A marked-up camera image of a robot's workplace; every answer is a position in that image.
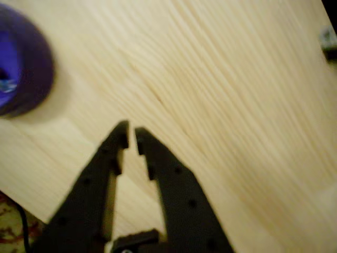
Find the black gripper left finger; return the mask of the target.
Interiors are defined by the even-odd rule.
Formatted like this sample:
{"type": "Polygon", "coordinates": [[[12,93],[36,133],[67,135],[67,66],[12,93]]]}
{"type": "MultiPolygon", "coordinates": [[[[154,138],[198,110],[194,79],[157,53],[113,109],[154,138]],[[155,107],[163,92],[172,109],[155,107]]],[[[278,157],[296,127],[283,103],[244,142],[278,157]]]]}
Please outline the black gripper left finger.
{"type": "Polygon", "coordinates": [[[97,148],[68,196],[33,244],[33,252],[104,252],[112,239],[117,177],[129,122],[119,122],[97,148]]]}

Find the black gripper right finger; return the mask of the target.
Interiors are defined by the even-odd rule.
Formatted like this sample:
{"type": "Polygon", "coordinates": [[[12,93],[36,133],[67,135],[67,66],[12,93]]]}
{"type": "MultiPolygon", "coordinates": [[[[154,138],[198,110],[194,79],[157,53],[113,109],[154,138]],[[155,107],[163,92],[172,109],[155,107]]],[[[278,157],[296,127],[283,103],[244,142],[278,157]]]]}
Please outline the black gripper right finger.
{"type": "Polygon", "coordinates": [[[202,187],[186,167],[146,128],[135,129],[138,153],[159,191],[168,252],[233,252],[202,187]]]}

